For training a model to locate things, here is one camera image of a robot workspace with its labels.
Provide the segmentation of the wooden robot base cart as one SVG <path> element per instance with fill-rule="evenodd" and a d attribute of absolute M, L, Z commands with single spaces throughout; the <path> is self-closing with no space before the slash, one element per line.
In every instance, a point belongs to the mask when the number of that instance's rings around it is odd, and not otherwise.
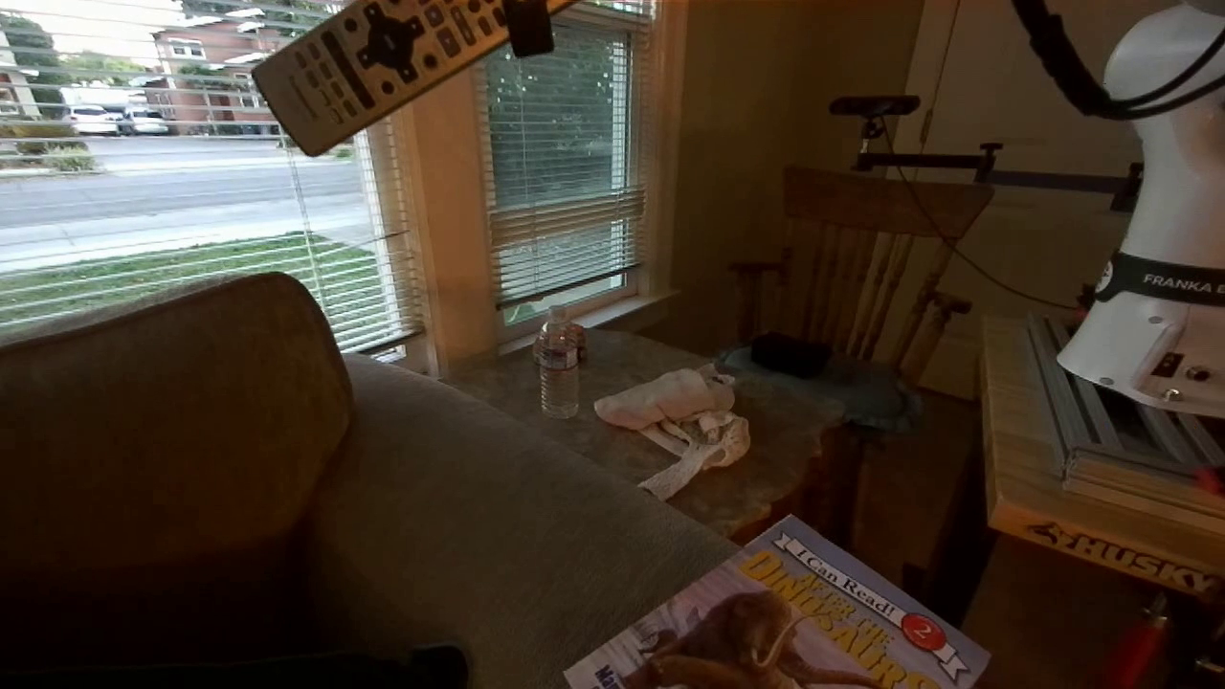
<path fill-rule="evenodd" d="M 1196 600 L 1225 589 L 1225 428 L 1057 363 L 1051 318 L 978 321 L 986 524 Z"/>

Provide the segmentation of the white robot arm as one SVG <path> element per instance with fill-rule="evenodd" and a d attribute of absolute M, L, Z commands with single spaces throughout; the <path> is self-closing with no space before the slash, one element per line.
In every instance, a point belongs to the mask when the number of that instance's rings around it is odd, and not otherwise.
<path fill-rule="evenodd" d="M 1225 414 L 1225 6 L 1138 20 L 1094 77 L 1048 0 L 1010 0 L 1034 57 L 1091 119 L 1129 123 L 1142 187 L 1057 363 L 1142 406 Z"/>

